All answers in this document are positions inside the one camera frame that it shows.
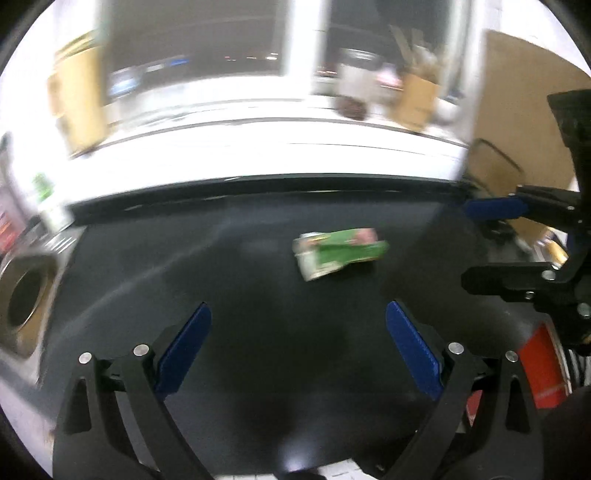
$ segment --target metal screw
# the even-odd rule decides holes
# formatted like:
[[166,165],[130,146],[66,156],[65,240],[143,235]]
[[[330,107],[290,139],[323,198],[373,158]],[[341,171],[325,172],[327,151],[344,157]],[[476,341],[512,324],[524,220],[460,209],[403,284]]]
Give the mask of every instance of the metal screw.
[[447,346],[447,348],[449,348],[449,351],[455,355],[464,353],[464,346],[461,343],[452,342]]
[[135,356],[144,356],[146,353],[150,351],[150,347],[145,343],[140,343],[134,348],[134,355]]
[[544,280],[552,281],[556,279],[556,273],[553,270],[544,270],[542,272],[542,278]]
[[78,361],[82,365],[86,365],[88,362],[90,362],[90,360],[92,360],[92,353],[90,352],[84,352],[78,357]]
[[588,319],[589,317],[591,317],[591,307],[588,303],[579,303],[577,305],[577,312],[584,319]]
[[513,350],[509,350],[507,353],[505,353],[505,358],[509,360],[509,362],[515,363],[517,360],[519,360],[519,355],[517,355]]

